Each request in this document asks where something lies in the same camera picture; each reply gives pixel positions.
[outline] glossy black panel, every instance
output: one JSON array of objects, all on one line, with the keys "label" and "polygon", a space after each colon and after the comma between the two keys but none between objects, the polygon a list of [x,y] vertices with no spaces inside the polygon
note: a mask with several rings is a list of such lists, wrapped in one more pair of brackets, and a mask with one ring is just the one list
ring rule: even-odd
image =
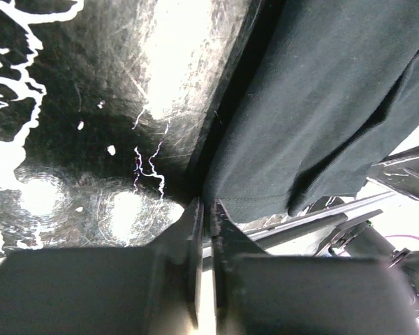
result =
[{"label": "glossy black panel", "polygon": [[249,4],[0,0],[0,257],[177,220]]}]

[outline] black fabric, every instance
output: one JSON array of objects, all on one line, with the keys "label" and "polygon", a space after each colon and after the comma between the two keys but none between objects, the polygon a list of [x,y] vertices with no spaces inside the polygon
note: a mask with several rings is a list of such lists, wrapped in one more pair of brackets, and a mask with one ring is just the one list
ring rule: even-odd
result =
[{"label": "black fabric", "polygon": [[233,221],[360,190],[419,124],[419,1],[287,1],[204,187]]}]

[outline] scratched black surface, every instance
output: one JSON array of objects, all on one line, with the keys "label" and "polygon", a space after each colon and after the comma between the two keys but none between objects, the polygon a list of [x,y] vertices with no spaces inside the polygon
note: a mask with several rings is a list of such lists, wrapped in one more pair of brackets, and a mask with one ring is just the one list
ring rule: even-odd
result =
[{"label": "scratched black surface", "polygon": [[[0,77],[19,80],[12,67],[34,48],[24,19],[3,8],[47,15],[76,3],[0,1]],[[46,95],[24,141],[26,158],[12,169],[22,188],[0,186],[0,257],[19,248],[144,244],[180,215],[214,92],[226,81],[233,45],[251,28],[242,26],[249,4],[88,0],[68,20],[28,26],[43,49],[26,69]],[[15,141],[35,108],[33,98],[16,98],[0,82],[8,104],[0,109],[0,146]],[[151,162],[165,177],[162,200],[161,180],[146,177],[160,143]]]}]

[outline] purple wire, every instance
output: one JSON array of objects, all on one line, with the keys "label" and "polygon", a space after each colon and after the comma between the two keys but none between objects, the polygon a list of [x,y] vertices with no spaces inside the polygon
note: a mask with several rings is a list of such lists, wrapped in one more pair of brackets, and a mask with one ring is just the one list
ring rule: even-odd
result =
[{"label": "purple wire", "polygon": [[386,239],[388,239],[390,237],[408,237],[410,239],[415,239],[415,240],[419,241],[419,237],[413,236],[413,235],[389,235],[389,236],[385,236]]}]

